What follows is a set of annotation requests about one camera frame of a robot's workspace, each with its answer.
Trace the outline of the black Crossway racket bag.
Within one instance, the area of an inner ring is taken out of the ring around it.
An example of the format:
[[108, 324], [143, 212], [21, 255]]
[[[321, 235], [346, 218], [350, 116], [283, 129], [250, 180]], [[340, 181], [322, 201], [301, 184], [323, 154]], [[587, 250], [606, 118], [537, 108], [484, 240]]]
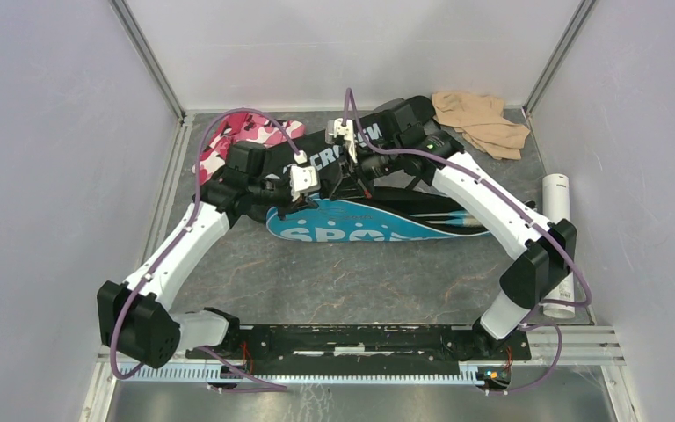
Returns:
[[[396, 99], [382, 105], [359, 119], [364, 134], [376, 147], [382, 149], [418, 147], [426, 137], [425, 126], [434, 115], [432, 102], [428, 97], [415, 96]], [[295, 139], [296, 145], [307, 153], [308, 163], [318, 170], [322, 190], [328, 198], [331, 188], [343, 175], [354, 173], [355, 164], [339, 143], [326, 141], [324, 130], [302, 135]], [[357, 146], [357, 157], [376, 154], [362, 142]], [[416, 171], [421, 160], [413, 156], [398, 156], [403, 169]], [[374, 181], [368, 181], [374, 195]]]

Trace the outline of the blue Sport racket bag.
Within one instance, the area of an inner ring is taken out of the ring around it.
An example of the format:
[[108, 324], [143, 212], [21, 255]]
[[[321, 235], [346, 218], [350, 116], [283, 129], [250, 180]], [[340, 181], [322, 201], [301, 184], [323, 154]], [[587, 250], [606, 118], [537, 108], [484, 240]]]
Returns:
[[451, 198], [380, 186], [371, 199], [322, 199], [313, 208], [265, 214], [268, 231], [281, 239], [311, 243], [408, 242], [485, 236], [489, 231]]

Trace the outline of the white shuttlecock tube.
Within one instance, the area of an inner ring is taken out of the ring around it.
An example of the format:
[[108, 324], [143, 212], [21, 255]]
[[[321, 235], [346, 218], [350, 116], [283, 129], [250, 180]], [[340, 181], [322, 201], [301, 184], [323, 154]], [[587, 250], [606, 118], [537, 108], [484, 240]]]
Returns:
[[[570, 182], [563, 174], [549, 174], [542, 180], [543, 214], [551, 222], [559, 222], [562, 219], [570, 219]], [[573, 276], [569, 274], [547, 296], [546, 300], [563, 302], [575, 301], [575, 286]], [[546, 317], [565, 320], [572, 319], [576, 315], [573, 306], [545, 303], [542, 313]]]

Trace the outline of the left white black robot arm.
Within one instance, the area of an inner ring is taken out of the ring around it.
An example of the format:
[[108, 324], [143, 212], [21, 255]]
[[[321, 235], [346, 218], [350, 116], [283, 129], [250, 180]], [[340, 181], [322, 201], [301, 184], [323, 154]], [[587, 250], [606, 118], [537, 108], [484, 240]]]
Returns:
[[238, 320], [223, 311], [171, 312], [179, 290], [204, 255], [254, 204], [300, 205], [319, 185], [305, 151], [294, 149], [287, 173], [265, 168], [270, 149], [256, 142], [229, 148], [224, 164], [198, 185], [177, 227], [137, 270], [97, 293], [100, 338], [112, 362], [122, 353], [160, 368], [175, 353], [208, 346], [220, 358], [241, 346]]

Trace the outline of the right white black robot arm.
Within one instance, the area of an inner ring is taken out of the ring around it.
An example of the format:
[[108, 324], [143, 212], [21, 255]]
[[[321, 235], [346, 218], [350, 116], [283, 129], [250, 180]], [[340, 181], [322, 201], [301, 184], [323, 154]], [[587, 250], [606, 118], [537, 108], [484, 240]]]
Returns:
[[475, 322], [472, 345], [484, 359], [494, 359], [508, 346], [508, 337], [547, 295], [569, 275], [584, 279], [575, 264], [575, 226], [566, 218], [552, 222], [508, 193], [483, 171], [475, 159], [448, 132], [438, 130], [410, 141], [394, 139], [389, 148], [368, 140], [359, 120], [351, 89], [346, 90], [343, 116], [331, 135], [343, 136], [347, 147], [359, 137], [382, 156], [416, 157], [424, 182], [463, 206], [504, 247], [512, 265], [501, 276], [494, 302]]

